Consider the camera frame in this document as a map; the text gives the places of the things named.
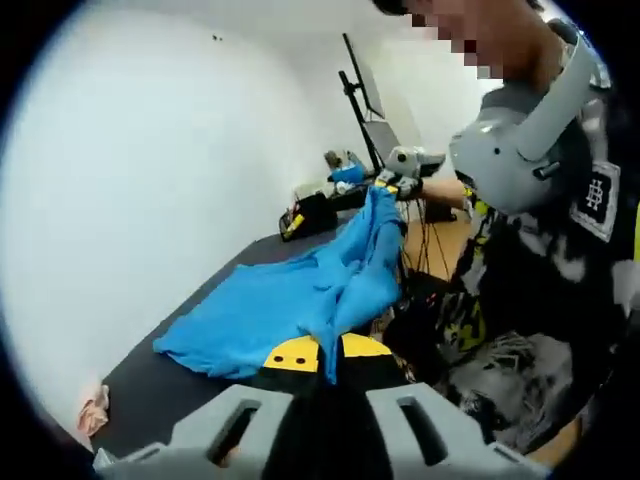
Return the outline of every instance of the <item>pink cloth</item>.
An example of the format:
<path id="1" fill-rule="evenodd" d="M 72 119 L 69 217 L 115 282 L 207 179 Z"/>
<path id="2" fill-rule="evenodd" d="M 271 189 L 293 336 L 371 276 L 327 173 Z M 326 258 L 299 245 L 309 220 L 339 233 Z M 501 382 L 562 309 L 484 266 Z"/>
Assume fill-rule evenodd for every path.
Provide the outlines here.
<path id="1" fill-rule="evenodd" d="M 85 402 L 78 416 L 78 430 L 92 437 L 108 421 L 109 387 L 101 385 L 95 389 L 92 396 Z"/>

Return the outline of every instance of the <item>monitor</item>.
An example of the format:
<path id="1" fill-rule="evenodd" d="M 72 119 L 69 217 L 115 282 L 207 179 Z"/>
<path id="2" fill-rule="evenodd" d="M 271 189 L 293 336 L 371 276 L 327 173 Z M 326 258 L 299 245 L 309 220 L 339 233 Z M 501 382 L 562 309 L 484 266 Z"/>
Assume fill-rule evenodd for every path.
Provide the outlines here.
<path id="1" fill-rule="evenodd" d="M 362 90 L 364 103 L 367 106 L 367 109 L 378 115 L 380 118 L 384 118 L 382 100 L 380 99 L 380 93 L 378 92 L 373 71 L 371 71 L 371 68 L 369 68 L 369 66 L 362 60 L 362 57 L 358 54 L 358 51 L 354 47 L 353 42 L 349 39 L 349 36 L 345 33 L 343 34 L 343 37 L 344 42 L 347 45 L 347 50 L 349 51 L 349 57 L 351 57 L 351 61 L 353 62 L 353 68 L 356 70 L 356 75 L 358 76 L 358 82 L 360 84 L 360 89 Z"/>
<path id="2" fill-rule="evenodd" d="M 364 128 L 373 142 L 380 160 L 382 160 L 384 164 L 393 149 L 400 146 L 398 137 L 396 137 L 391 125 L 387 122 L 365 122 Z"/>

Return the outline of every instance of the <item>gray cloth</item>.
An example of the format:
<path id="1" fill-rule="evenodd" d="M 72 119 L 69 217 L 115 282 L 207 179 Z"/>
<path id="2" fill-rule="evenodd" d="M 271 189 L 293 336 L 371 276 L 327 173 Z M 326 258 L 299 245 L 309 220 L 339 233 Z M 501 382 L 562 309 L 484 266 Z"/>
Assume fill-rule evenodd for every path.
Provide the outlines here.
<path id="1" fill-rule="evenodd" d="M 454 387 L 460 408 L 473 417 L 490 406 L 496 439 L 526 452 L 557 421 L 573 380 L 571 366 L 566 343 L 541 334 L 508 333 L 452 368 L 444 389 Z"/>

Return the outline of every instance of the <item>black table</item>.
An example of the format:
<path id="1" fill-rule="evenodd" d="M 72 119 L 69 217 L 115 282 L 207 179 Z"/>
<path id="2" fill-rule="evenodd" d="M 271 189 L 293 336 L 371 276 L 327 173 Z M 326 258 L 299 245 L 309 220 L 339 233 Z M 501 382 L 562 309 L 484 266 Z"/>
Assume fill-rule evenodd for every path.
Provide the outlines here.
<path id="1" fill-rule="evenodd" d="M 152 350 L 152 342 L 173 322 L 190 312 L 239 265 L 276 263 L 302 254 L 335 238 L 335 231 L 283 243 L 279 235 L 254 242 L 215 273 L 168 318 L 163 320 L 104 379 L 110 388 L 109 423 L 92 439 L 117 457 L 154 442 L 168 443 L 173 426 L 232 384 L 208 378 Z"/>

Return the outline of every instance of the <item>blue cloth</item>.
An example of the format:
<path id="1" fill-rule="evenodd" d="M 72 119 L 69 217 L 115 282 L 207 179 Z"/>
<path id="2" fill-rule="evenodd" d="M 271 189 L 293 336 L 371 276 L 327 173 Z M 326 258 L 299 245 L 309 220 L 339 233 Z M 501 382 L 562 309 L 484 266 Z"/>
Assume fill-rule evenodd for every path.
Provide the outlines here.
<path id="1" fill-rule="evenodd" d="M 153 343 L 154 351 L 209 376 L 254 375 L 281 343 L 315 337 L 336 382 L 337 339 L 397 301 L 402 246 L 395 198 L 371 188 L 365 206 L 331 243 L 290 261 L 239 266 Z"/>

